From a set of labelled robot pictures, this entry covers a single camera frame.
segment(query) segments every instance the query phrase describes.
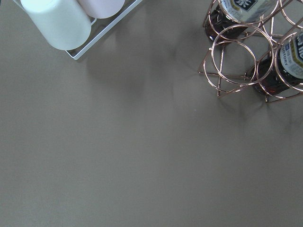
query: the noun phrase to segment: metal rack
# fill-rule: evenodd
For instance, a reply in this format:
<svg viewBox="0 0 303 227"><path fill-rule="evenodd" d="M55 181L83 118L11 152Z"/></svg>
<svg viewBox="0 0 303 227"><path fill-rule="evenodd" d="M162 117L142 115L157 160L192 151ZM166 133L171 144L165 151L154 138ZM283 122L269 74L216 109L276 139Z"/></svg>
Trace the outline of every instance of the metal rack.
<svg viewBox="0 0 303 227"><path fill-rule="evenodd" d="M13 1L23 9L20 0ZM88 51L97 41L99 41L108 31L110 31L120 20L122 20L142 1L143 0L125 0L125 4L122 9L114 16L106 19L90 18L91 33L88 40L74 50L67 50L66 52L68 55L74 60L78 60L86 51Z"/></svg>
<svg viewBox="0 0 303 227"><path fill-rule="evenodd" d="M261 88L263 91L266 93L265 95L265 101L266 103L269 102L275 102L279 100L285 100L289 98L293 98L299 95L303 94L303 84L300 84L298 87L294 87L290 85L282 76L281 72L278 69L277 66L277 53L280 50L281 46L284 44L286 40L289 40L292 38L298 31L302 30L302 26L300 25L303 22L303 17L298 21L298 22L293 22L291 18L286 14L285 8L289 4L291 4L294 0L279 0L273 9L273 11L266 17L261 17L260 21L257 21L255 23L242 23L242 24L236 24L233 26L230 26L226 29L224 29L221 32L218 32L215 30L214 25L212 24L210 15L213 9L213 6L215 5L216 2L220 5L220 0L213 0L212 3L209 6L207 15L203 21L203 27L205 27L206 23L209 22L211 28L217 33L217 37L215 38L213 45L211 48L209 48L208 52L206 53L203 61L201 62L199 68L198 68L198 73L199 74L204 74L206 76L206 79L208 83L217 90L217 96L218 97L223 97L231 93L236 93L244 90L247 87L253 86L255 84L260 84ZM291 28L285 33L285 34L274 34L274 26L275 26L275 16L278 14L282 14L285 20L291 24ZM269 29L265 28L265 24L270 23ZM237 39L228 39L224 36L224 33L228 31L229 29L237 28L237 27L246 27L250 28L252 32L242 32L242 37L239 37ZM257 59L255 56L255 53L243 43L244 40L250 38L251 36L261 36L268 42L268 51L263 53L263 55ZM226 54L226 45L230 43L235 43L243 48L246 49L246 51L252 56L253 61L254 61L254 73L253 76L248 77L247 74L248 72L252 69L250 68L248 71L246 71L244 74L237 75L237 74L229 74L229 75L224 75L222 73L223 71L223 60L224 60L224 55ZM221 48L221 56L220 56L220 65L217 66L215 59L214 59L214 51L215 48ZM206 70L206 61L207 59L211 57L212 58L212 65L214 72L210 72ZM267 70L267 72L264 75L259 75L258 73L258 66L260 62L265 58L265 57L270 57L271 62L270 66ZM260 83L269 73L270 71L275 67L277 74L282 82L284 82L292 91L293 93L287 96L276 96L270 94L264 86ZM216 83L212 82L210 79L211 76L216 76L218 77L218 80ZM227 83L235 85L235 88L233 89L223 89L222 87L222 81L226 81Z"/></svg>

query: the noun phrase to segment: dark liquid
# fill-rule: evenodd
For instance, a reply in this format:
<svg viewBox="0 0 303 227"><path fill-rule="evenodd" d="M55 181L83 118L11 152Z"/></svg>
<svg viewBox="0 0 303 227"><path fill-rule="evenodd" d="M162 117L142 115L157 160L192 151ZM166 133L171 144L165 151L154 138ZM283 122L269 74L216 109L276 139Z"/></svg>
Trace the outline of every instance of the dark liquid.
<svg viewBox="0 0 303 227"><path fill-rule="evenodd" d="M237 25L237 22L232 21L229 19L221 10L220 6L218 5L216 9L210 14L210 20L215 28L215 30L219 33L223 31L225 28ZM223 36L225 36L228 39L236 39L244 30L246 27L235 27L232 29L227 30ZM205 26L205 32L208 38L210 38L212 41L217 37L217 33L213 30L211 27L209 20L207 20L206 26Z"/></svg>
<svg viewBox="0 0 303 227"><path fill-rule="evenodd" d="M283 68L279 53L277 55L277 60L278 60L277 61L278 68L279 68L284 80L286 80L292 86L296 86L303 82L303 79L299 79L297 77L292 76ZM269 69L269 66L270 66L270 62L271 62L271 59L265 59L262 62L260 62L259 70L258 70L259 78L262 77L262 75L264 75L267 72L267 70ZM254 72L254 68L250 71L249 75L252 76L253 72ZM265 77L265 79L263 79L261 81L261 84L264 86L265 90L271 95L278 95L282 91L289 89L289 87L283 81L281 81L281 79L279 78L275 67L273 67L272 70L270 71L270 73ZM262 89L262 87L259 85L259 83L253 85L253 88L256 91L258 91L264 95L266 94L264 92L264 90Z"/></svg>

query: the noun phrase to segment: dark bottle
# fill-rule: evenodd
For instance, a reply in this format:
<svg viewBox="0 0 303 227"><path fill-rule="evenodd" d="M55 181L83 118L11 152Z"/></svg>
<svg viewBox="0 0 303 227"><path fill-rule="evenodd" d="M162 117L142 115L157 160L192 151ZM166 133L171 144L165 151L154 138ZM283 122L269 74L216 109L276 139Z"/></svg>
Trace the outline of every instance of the dark bottle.
<svg viewBox="0 0 303 227"><path fill-rule="evenodd" d="M219 33L225 28L239 23L253 23L259 20L266 11L277 3L277 0L221 0L221 6L218 5L216 9L210 14L210 20ZM223 36L228 39L236 39L246 27L235 27L227 30ZM213 41L217 37L217 33L211 27L209 20L205 25L206 35Z"/></svg>
<svg viewBox="0 0 303 227"><path fill-rule="evenodd" d="M259 65L259 77L262 77L270 66L270 59L263 60ZM303 32L296 36L286 45L283 45L277 54L277 67L283 76L283 79L290 85L296 86L303 83ZM278 95L289 87L280 79L275 67L260 82L265 90L271 95ZM253 88L266 94L259 83L253 85Z"/></svg>

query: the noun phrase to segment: gray surface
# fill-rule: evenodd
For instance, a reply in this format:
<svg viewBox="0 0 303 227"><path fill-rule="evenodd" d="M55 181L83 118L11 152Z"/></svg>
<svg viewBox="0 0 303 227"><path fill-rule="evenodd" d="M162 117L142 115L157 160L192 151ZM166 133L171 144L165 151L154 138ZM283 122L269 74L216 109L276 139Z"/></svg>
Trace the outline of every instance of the gray surface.
<svg viewBox="0 0 303 227"><path fill-rule="evenodd" d="M145 0L74 61L2 2L1 227L302 226L303 99L217 99L207 6Z"/></svg>

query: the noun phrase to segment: white label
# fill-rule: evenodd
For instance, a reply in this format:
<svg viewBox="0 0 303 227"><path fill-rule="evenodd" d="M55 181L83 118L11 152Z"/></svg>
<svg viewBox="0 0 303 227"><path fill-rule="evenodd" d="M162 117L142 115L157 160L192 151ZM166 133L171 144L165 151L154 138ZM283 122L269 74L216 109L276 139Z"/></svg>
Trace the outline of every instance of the white label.
<svg viewBox="0 0 303 227"><path fill-rule="evenodd" d="M281 47L280 58L289 74L303 79L303 32Z"/></svg>
<svg viewBox="0 0 303 227"><path fill-rule="evenodd" d="M221 0L222 7L229 13L234 20L252 23L258 21L277 0Z"/></svg>

